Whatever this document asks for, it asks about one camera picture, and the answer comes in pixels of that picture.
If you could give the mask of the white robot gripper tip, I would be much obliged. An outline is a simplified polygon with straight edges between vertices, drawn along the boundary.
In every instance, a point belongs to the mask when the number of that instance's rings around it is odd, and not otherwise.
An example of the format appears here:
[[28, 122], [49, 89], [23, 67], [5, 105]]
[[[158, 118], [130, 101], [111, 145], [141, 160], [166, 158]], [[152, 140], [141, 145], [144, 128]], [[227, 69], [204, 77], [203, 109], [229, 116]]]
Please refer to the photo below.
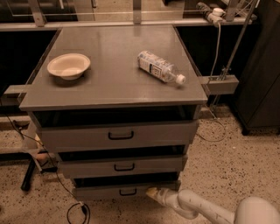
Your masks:
[[166, 195], [169, 192], [168, 188], [156, 188], [156, 187], [151, 187], [148, 188], [146, 191], [146, 195], [156, 202], [158, 202], [162, 206], [166, 206]]

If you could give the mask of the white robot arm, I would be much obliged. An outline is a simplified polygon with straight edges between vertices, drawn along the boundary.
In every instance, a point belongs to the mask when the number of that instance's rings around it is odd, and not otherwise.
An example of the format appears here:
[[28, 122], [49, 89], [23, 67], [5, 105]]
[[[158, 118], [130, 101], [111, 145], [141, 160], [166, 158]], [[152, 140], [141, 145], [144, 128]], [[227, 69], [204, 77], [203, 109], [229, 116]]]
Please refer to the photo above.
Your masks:
[[243, 199], [233, 213], [189, 189], [176, 192], [169, 188], [152, 187], [146, 194], [189, 220], [201, 214], [213, 224], [280, 224], [280, 213], [277, 209], [259, 197]]

